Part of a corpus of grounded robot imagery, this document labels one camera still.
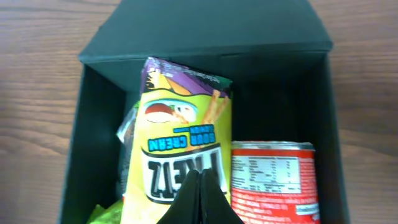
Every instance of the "box lid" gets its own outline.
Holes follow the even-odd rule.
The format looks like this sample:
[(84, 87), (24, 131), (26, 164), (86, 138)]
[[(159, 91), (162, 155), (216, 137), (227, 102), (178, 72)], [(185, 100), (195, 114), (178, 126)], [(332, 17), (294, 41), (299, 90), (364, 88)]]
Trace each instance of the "box lid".
[(80, 60), (331, 48), (321, 20), (304, 0), (123, 0)]

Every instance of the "red and white label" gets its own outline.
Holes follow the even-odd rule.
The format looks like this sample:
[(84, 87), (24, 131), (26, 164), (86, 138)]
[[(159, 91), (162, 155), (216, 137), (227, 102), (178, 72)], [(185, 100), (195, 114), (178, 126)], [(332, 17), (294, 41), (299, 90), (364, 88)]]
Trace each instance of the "red and white label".
[(233, 149), (232, 208), (245, 223), (319, 224), (313, 151)]

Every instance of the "can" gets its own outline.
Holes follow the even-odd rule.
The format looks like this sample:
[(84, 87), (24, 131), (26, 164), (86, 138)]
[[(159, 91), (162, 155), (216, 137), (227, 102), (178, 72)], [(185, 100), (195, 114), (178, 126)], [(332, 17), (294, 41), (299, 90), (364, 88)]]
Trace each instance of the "can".
[(244, 223), (320, 223), (309, 142), (234, 141), (232, 208)]

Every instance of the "black box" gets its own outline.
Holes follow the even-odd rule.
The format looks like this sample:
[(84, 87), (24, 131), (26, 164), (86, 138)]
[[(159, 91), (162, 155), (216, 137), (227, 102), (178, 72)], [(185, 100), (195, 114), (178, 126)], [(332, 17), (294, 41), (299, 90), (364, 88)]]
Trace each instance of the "black box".
[(79, 56), (80, 95), (60, 223), (85, 223), (116, 193), (116, 130), (148, 56), (234, 81), (233, 139), (312, 142), (322, 223), (349, 223), (328, 52), (304, 0), (123, 0)]

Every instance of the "table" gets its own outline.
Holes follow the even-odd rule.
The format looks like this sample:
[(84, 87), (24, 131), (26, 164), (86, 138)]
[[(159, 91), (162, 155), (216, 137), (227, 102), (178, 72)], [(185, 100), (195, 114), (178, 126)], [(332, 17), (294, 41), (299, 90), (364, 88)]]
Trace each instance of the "table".
[[(398, 1), (311, 0), (333, 40), (353, 223), (398, 220)], [(118, 0), (0, 2), (0, 223), (54, 223), (81, 65)]]

